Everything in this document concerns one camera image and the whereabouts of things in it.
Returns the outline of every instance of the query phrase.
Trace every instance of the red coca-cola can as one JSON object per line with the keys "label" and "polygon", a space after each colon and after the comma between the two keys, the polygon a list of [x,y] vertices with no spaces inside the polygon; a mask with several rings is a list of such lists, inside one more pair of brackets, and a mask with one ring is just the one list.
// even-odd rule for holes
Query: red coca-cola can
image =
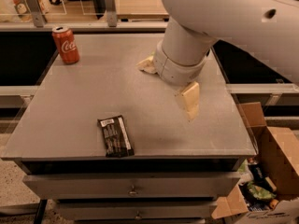
{"label": "red coca-cola can", "polygon": [[79,55],[72,30],[66,26],[58,26],[52,29],[52,36],[64,63],[76,63]]}

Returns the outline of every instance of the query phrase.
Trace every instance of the can lid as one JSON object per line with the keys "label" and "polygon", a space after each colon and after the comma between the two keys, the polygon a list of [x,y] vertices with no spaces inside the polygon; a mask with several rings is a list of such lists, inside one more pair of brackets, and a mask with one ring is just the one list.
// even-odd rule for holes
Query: can lid
{"label": "can lid", "polygon": [[59,34],[59,33],[64,33],[64,32],[66,32],[68,30],[68,27],[67,26],[56,26],[56,27],[54,27],[53,29],[52,29],[52,31],[54,32],[54,33],[57,33],[57,34]]}

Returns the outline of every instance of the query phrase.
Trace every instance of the drawer handle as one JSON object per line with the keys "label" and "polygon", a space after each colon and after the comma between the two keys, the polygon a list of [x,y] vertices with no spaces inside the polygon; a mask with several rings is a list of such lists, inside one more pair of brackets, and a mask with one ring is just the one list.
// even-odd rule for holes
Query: drawer handle
{"label": "drawer handle", "polygon": [[135,217],[135,220],[141,220],[142,219],[142,216],[140,216],[140,213],[139,211],[137,212],[137,215]]}
{"label": "drawer handle", "polygon": [[138,192],[135,190],[134,185],[132,185],[132,189],[128,192],[130,197],[135,197],[136,195],[138,195]]}

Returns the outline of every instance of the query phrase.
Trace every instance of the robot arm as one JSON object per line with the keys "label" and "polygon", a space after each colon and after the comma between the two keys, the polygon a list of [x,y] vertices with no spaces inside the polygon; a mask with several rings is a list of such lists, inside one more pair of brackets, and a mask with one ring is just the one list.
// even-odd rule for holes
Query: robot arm
{"label": "robot arm", "polygon": [[196,80],[206,53],[222,39],[299,83],[297,1],[162,1],[170,20],[153,61],[166,82],[185,86]]}

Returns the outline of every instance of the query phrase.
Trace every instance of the cardboard box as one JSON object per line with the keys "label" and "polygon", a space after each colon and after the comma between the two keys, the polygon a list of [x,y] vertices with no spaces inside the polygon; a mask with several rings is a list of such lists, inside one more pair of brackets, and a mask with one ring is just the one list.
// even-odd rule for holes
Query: cardboard box
{"label": "cardboard box", "polygon": [[214,218],[226,224],[284,224],[299,217],[299,140],[289,128],[267,127],[260,103],[243,104],[240,114],[257,140],[259,160],[278,190],[274,210],[249,212],[236,186],[228,197],[220,197]]}

